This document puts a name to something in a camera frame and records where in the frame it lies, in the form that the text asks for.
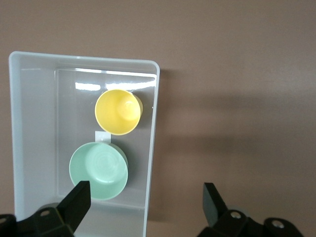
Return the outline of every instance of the cup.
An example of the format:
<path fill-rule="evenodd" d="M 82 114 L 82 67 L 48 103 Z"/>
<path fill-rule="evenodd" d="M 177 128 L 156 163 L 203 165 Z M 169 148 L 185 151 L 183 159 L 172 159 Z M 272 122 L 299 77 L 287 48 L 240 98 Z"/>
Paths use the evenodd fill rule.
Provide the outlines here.
<path fill-rule="evenodd" d="M 98 124 L 113 135 L 125 135 L 133 131 L 142 112 L 141 100 L 131 92 L 121 89 L 104 92 L 95 104 Z"/>
<path fill-rule="evenodd" d="M 112 143 L 90 142 L 80 146 L 69 163 L 71 181 L 90 181 L 91 197 L 109 200 L 127 183 L 128 162 L 124 152 Z"/>

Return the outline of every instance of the white tray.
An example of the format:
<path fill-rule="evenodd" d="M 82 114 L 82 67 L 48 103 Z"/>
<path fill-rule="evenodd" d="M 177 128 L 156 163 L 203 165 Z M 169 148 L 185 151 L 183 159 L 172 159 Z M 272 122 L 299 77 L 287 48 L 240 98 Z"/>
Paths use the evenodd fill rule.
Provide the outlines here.
<path fill-rule="evenodd" d="M 134 131 L 111 137 L 126 153 L 127 185 L 114 199 L 92 200 L 75 234 L 144 237 L 158 99 L 157 63 L 13 52 L 9 67 L 18 220 L 45 204 L 60 202 L 74 187 L 68 172 L 72 153 L 102 136 L 94 117 L 95 102 L 104 91 L 121 88 L 137 95 L 144 106 Z"/>

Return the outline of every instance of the yellow bowl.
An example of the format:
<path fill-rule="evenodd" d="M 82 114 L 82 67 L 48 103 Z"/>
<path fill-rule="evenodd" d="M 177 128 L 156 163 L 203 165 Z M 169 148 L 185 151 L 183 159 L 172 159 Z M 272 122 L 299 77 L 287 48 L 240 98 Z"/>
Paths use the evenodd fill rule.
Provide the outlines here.
<path fill-rule="evenodd" d="M 141 100 L 131 92 L 121 89 L 104 92 L 95 104 L 98 124 L 113 135 L 125 135 L 134 130 L 142 112 Z"/>

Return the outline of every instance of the mint green cup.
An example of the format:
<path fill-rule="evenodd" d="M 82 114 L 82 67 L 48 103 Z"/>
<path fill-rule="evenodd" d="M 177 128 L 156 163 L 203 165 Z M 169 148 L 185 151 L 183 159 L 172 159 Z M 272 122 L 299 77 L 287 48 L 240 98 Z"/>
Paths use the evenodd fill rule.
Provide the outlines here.
<path fill-rule="evenodd" d="M 90 142 L 80 146 L 69 163 L 71 181 L 90 181 L 91 197 L 109 200 L 127 183 L 128 163 L 124 152 L 112 143 Z"/>

